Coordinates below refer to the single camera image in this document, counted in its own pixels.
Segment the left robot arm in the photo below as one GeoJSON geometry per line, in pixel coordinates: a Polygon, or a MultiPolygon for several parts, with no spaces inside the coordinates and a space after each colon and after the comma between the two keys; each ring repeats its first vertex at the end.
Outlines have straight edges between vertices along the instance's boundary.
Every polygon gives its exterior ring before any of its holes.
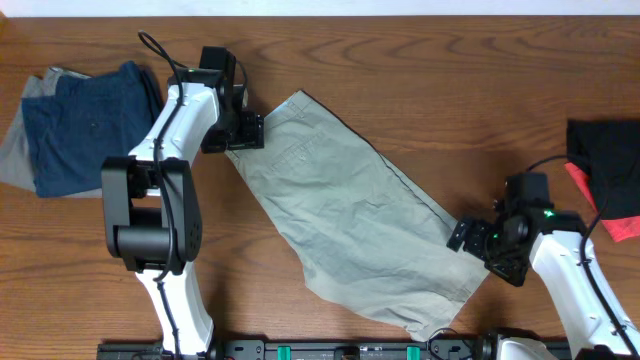
{"type": "Polygon", "coordinates": [[[203,222],[192,165],[199,153],[263,148],[264,120],[248,108],[228,49],[203,48],[195,68],[170,65],[168,98],[151,130],[102,165],[106,244],[146,289],[163,331],[157,349],[124,357],[213,359],[215,325],[195,271],[203,222]]]}

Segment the khaki shorts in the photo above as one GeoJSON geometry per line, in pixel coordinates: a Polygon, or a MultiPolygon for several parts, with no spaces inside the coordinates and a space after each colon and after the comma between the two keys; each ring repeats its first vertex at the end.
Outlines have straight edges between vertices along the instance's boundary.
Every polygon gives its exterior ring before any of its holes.
{"type": "Polygon", "coordinates": [[[264,125],[262,148],[228,157],[296,252],[306,286],[417,341],[450,325],[487,277],[448,247],[455,218],[304,92],[264,125]]]}

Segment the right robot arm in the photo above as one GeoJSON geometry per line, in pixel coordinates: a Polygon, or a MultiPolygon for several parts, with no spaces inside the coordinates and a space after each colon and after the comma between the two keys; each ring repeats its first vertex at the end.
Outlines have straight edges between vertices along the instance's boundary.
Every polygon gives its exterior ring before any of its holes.
{"type": "Polygon", "coordinates": [[[601,271],[587,226],[577,213],[555,209],[546,175],[508,177],[495,211],[492,223],[462,218],[448,248],[476,257],[516,287],[533,270],[551,296],[573,358],[638,358],[639,331],[601,271]]]}

